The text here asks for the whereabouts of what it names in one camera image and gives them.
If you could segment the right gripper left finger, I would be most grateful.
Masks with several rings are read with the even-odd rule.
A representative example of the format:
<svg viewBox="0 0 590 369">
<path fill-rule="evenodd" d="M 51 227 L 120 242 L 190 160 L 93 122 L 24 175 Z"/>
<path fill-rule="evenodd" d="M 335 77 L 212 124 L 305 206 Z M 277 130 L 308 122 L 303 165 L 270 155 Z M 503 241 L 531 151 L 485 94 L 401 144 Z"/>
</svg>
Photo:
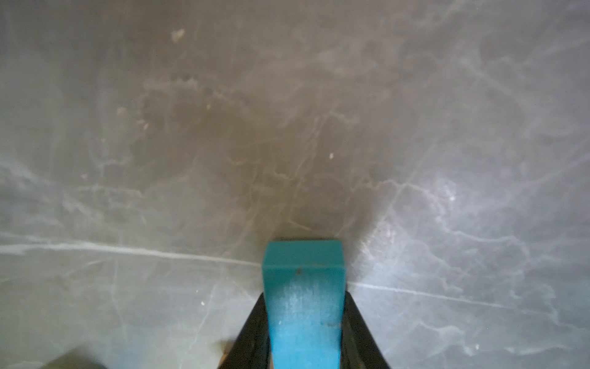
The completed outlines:
<svg viewBox="0 0 590 369">
<path fill-rule="evenodd" d="M 221 360 L 221 369 L 269 369 L 270 331 L 264 295 L 261 294 L 230 350 Z"/>
</svg>

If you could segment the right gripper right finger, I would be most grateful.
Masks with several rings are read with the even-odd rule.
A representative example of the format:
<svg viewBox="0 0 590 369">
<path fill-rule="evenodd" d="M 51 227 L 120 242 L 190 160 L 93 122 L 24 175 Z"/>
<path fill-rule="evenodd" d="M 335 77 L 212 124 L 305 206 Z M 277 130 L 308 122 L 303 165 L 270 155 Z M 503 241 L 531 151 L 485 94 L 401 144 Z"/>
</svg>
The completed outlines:
<svg viewBox="0 0 590 369">
<path fill-rule="evenodd" d="M 341 368 L 390 369 L 350 292 L 345 293 L 341 328 Z"/>
</svg>

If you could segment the teal rectangular block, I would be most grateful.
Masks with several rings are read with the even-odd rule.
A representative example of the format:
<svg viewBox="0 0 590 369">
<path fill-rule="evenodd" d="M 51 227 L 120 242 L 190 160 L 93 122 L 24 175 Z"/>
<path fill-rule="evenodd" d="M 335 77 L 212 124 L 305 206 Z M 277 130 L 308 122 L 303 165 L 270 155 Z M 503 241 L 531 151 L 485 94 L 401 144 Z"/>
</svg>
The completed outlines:
<svg viewBox="0 0 590 369">
<path fill-rule="evenodd" d="M 346 266 L 338 240 L 273 241 L 262 264 L 276 368 L 338 368 Z"/>
</svg>

